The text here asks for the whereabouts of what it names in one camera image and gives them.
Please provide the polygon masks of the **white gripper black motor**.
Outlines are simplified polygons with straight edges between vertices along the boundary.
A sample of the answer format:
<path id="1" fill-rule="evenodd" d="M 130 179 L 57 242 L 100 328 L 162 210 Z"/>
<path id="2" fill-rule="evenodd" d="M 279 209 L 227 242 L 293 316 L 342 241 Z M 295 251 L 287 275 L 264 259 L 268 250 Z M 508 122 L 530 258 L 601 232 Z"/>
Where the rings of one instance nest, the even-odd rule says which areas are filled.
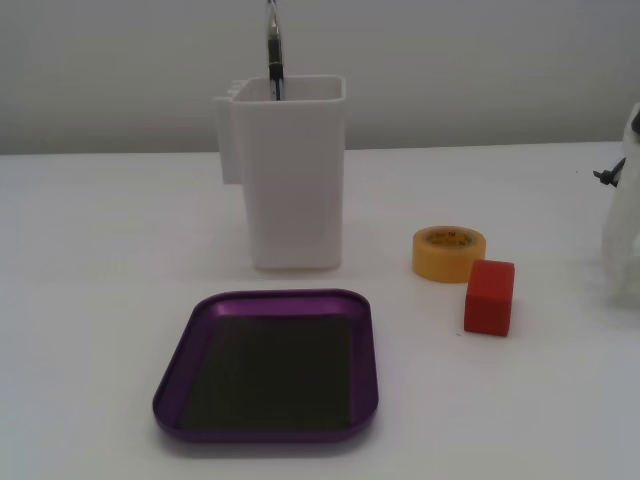
<path id="1" fill-rule="evenodd" d="M 639 309 L 639 104 L 627 120 L 625 164 L 602 231 L 607 296 L 616 307 Z"/>

